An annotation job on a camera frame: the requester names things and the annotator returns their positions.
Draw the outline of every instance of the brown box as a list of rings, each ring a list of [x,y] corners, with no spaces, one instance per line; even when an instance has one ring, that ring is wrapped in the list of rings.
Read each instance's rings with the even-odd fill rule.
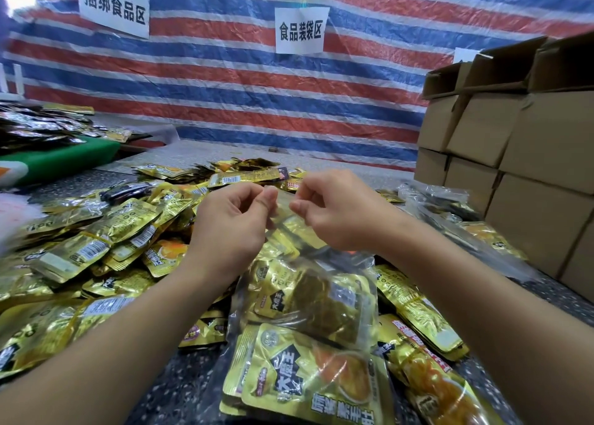
[[[536,52],[530,92],[594,90],[594,31],[549,42]]]
[[[594,194],[593,120],[594,91],[529,94],[501,170]]]
[[[426,184],[443,186],[446,179],[448,155],[419,148],[416,160],[415,180]]]
[[[423,98],[440,98],[460,93],[470,69],[470,62],[457,62],[450,66],[431,70],[425,76]]]
[[[593,197],[505,174],[486,221],[557,278],[593,210]]]
[[[433,151],[445,151],[468,100],[466,95],[431,100],[420,127],[417,145]]]
[[[472,62],[462,90],[525,92],[536,51],[550,41],[543,36],[481,51]]]
[[[470,191],[469,204],[482,216],[501,179],[499,170],[460,158],[452,158],[445,177],[445,187]]]
[[[561,282],[594,302],[594,223],[586,227]]]
[[[447,151],[491,167],[498,167],[506,150],[525,95],[473,95],[450,138]]]

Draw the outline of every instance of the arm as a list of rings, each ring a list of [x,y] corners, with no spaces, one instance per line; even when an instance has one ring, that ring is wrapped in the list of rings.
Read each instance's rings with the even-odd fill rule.
[[[192,324],[262,248],[275,205],[275,188],[251,183],[209,194],[174,273],[0,393],[2,423],[123,423]]]
[[[410,217],[350,171],[306,176],[291,209],[331,246],[369,250],[419,285],[526,423],[594,415],[594,331]]]

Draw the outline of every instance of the pile of snack packets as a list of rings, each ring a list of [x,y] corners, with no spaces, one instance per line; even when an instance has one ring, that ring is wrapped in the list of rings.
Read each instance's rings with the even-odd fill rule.
[[[252,181],[281,189],[274,228],[179,345],[229,343],[211,381],[217,413],[394,423],[391,373],[429,424],[501,423],[446,363],[469,349],[408,277],[373,255],[332,249],[289,210],[304,170],[257,158],[136,171],[138,181],[42,204],[48,216],[24,227],[19,248],[1,259],[0,379],[60,352],[170,274],[205,196]],[[466,246],[478,239],[523,257],[467,204],[399,189],[379,194],[401,208],[422,197],[423,208],[475,240]]]
[[[126,142],[132,131],[94,124],[93,108],[0,102],[0,154],[84,144],[80,136]]]

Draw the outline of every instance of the person's right hand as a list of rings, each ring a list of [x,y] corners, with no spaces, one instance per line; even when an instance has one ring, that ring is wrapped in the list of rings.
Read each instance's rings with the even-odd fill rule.
[[[344,251],[374,251],[386,224],[394,225],[390,217],[408,220],[350,170],[306,175],[289,207],[320,239]]]

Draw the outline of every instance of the gray tabletop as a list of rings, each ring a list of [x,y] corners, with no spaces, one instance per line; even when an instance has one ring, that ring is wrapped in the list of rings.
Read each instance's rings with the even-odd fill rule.
[[[164,165],[189,166],[193,163],[228,159],[232,156],[240,158],[264,157],[281,162],[289,168],[301,166],[306,170],[320,170],[332,167],[352,168],[375,189],[394,187],[397,185],[398,180],[410,177],[408,173],[399,173],[375,167],[345,165],[321,159],[299,158],[280,153],[182,141],[172,146],[116,161],[100,167],[99,170],[88,170],[73,177],[39,187],[32,191],[33,200],[41,201],[76,195],[89,189],[108,187],[119,181],[135,180],[136,176],[131,174],[131,166],[139,163],[153,162]],[[542,279],[536,282],[527,282],[521,285],[572,316],[590,326],[594,326],[594,306],[557,281],[543,275]],[[209,386],[209,379],[221,350],[221,346],[215,346],[193,353],[174,354],[152,387],[133,409],[127,424],[208,423],[200,417],[201,411],[205,408],[205,405],[201,405],[200,401],[204,398],[206,390],[212,388]],[[509,424],[520,423],[516,414],[509,407],[501,392],[475,356],[472,355],[459,361],[454,364],[454,368],[473,388],[491,402],[503,421]],[[396,386],[396,390],[397,406],[403,415],[403,422],[405,424],[422,423],[410,404],[405,400],[399,386]]]

